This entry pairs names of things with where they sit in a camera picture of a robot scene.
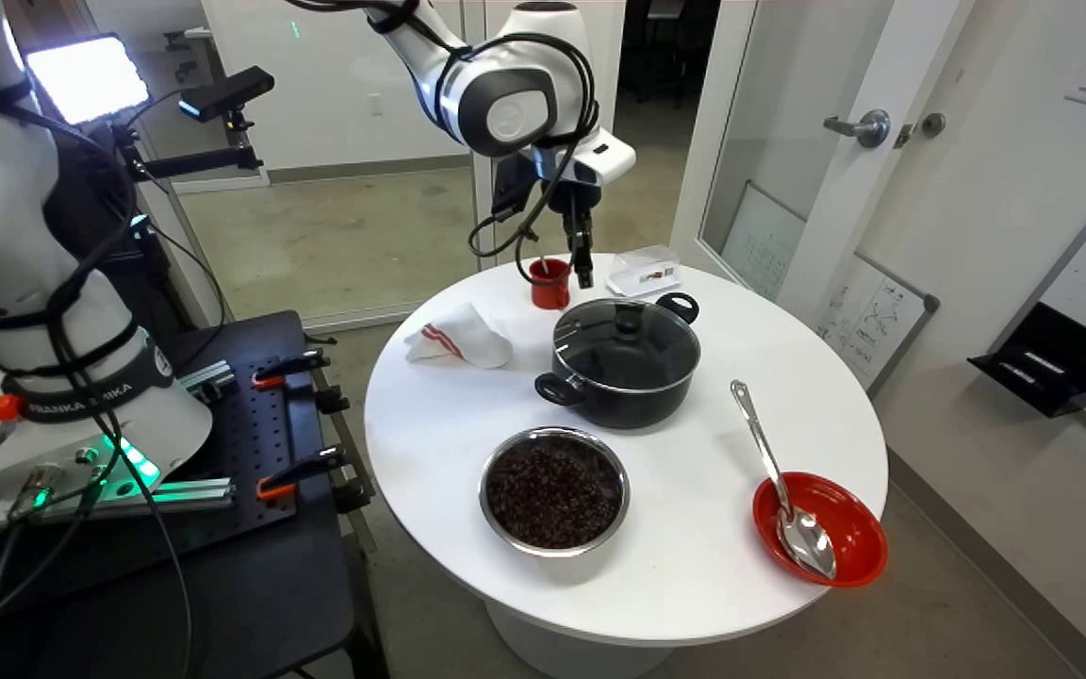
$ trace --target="round white table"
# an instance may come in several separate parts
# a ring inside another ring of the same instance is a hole
[[[597,255],[599,280],[611,267],[615,255]],[[700,304],[700,363],[685,402],[651,431],[599,431],[534,395],[562,312],[534,309],[511,263],[469,275],[420,304],[369,376],[364,445],[391,513],[423,550],[495,605],[501,636],[549,677],[572,677],[564,653],[587,665],[592,650],[728,643],[826,595],[778,568],[749,528],[765,468],[728,391],[730,376],[749,384],[785,472],[831,475],[884,518],[885,441],[848,367],[755,292],[694,267],[679,267],[679,280]],[[511,342],[506,371],[406,363],[402,341],[461,304],[475,304]],[[631,513],[604,550],[538,561],[485,523],[483,468],[506,438],[530,426],[577,426],[623,458]],[[572,650],[538,650],[549,636],[538,625]]]

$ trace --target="dark food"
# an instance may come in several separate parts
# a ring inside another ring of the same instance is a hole
[[[617,472],[572,438],[534,438],[501,454],[485,475],[495,522],[530,548],[581,548],[623,504]]]

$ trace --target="metal bowl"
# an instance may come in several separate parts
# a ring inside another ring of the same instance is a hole
[[[485,495],[485,492],[490,492],[490,472],[496,468],[496,459],[508,458],[515,445],[525,445],[525,441],[542,441],[542,438],[572,441],[572,445],[597,454],[599,459],[608,459],[608,463],[615,468],[615,480],[617,480],[617,513],[615,513],[615,522],[611,522],[597,538],[587,538],[587,543],[572,543],[572,548],[525,543],[525,538],[511,534],[511,531],[495,518],[495,508],[490,508],[490,495]],[[490,463],[483,468],[483,480],[479,480],[479,508],[483,508],[483,518],[490,522],[490,528],[495,528],[508,548],[515,548],[519,553],[530,553],[530,558],[555,558],[555,561],[562,561],[562,558],[581,558],[581,553],[604,548],[604,543],[617,531],[617,523],[623,523],[623,518],[627,518],[627,504],[631,504],[631,484],[627,484],[623,459],[611,454],[611,445],[604,445],[604,441],[597,441],[597,438],[587,438],[587,435],[581,435],[581,431],[572,431],[572,426],[534,426],[534,431],[525,431],[525,435],[501,441],[496,454],[490,458]]]

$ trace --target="metal spoon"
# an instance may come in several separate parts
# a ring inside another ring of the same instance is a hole
[[[778,492],[778,543],[785,548],[785,553],[792,553],[803,568],[832,581],[837,577],[837,550],[832,550],[832,534],[818,523],[814,513],[799,508],[785,488],[785,475],[778,468],[778,458],[770,449],[770,438],[762,431],[755,395],[747,391],[744,380],[730,380],[730,395],[735,402],[747,412],[747,431],[755,435],[759,449],[765,454],[765,468]]]

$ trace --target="pot lid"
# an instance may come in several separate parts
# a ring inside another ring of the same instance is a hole
[[[650,304],[623,297],[597,297],[569,309],[555,326],[555,357],[584,380],[608,390],[666,390],[685,380],[696,367],[696,337],[685,326],[694,322],[682,304]]]

